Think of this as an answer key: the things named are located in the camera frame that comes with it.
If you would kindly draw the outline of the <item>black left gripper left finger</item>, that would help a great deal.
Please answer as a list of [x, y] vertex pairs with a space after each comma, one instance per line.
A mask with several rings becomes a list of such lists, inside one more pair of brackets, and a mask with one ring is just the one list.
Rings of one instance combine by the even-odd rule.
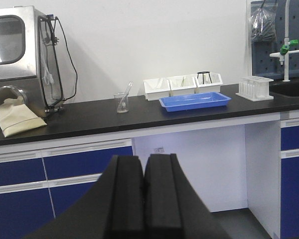
[[98, 181], [29, 239], [143, 239], [143, 170], [136, 156], [114, 155]]

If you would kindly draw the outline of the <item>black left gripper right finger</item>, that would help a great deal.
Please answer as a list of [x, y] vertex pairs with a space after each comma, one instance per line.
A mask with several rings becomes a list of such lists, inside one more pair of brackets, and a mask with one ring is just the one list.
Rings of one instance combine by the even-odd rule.
[[145, 169], [149, 239], [227, 239], [186, 178], [176, 154], [152, 154]]

